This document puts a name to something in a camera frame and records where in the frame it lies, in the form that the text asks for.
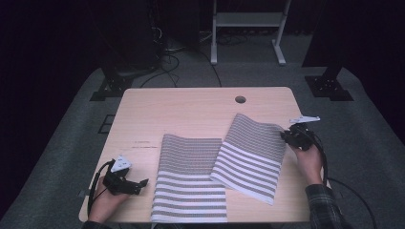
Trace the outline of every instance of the hand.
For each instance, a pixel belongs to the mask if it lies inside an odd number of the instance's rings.
[[[113,215],[118,206],[128,197],[130,197],[129,194],[113,195],[102,183],[103,180],[104,177],[101,177],[98,180],[95,201],[93,203],[88,221],[104,223],[110,216]]]
[[[297,155],[298,168],[306,179],[307,184],[322,184],[322,157],[318,148],[313,144],[306,151],[295,148],[291,145],[289,145],[289,147]]]

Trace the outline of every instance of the table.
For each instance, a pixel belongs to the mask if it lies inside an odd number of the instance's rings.
[[[149,178],[149,183],[139,196],[131,196],[111,221],[150,222],[164,134],[224,139],[236,113],[285,129],[291,125],[291,118],[301,115],[291,89],[284,87],[127,90],[96,171],[105,162],[123,155],[133,163],[126,178],[134,182]],[[308,221],[305,187],[295,154],[288,147],[274,205],[226,189],[228,222]],[[79,213],[80,220],[87,219],[86,211],[87,198]]]
[[[281,37],[287,22],[289,5],[287,0],[282,12],[217,12],[217,0],[214,0],[212,16],[212,42],[211,64],[218,63],[217,58],[217,28],[218,27],[276,27],[278,28],[276,39],[271,40],[273,49],[277,55],[279,65],[287,64],[280,48]]]

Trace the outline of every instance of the speaker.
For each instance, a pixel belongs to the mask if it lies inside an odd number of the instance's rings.
[[[89,7],[102,39],[98,63],[112,91],[159,67],[162,46],[150,0],[89,0]]]

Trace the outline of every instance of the person's left hand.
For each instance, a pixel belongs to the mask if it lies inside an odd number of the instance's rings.
[[[104,223],[113,213],[118,206],[124,202],[129,194],[117,194],[113,195],[107,187],[102,183],[104,177],[98,180],[95,201],[92,206],[88,221],[94,221],[98,223]]]

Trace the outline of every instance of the wooden table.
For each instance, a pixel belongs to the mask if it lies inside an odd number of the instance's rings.
[[[245,98],[238,103],[236,97]],[[289,88],[177,88],[129,89],[119,105],[96,171],[119,155],[133,166],[128,180],[149,178],[139,196],[131,196],[111,221],[150,222],[152,201],[164,134],[182,137],[224,139],[235,114],[283,128],[301,115]],[[274,199],[274,205],[226,189],[228,222],[308,221],[306,183],[296,167],[295,154],[288,147]],[[87,198],[79,213],[87,219]]]

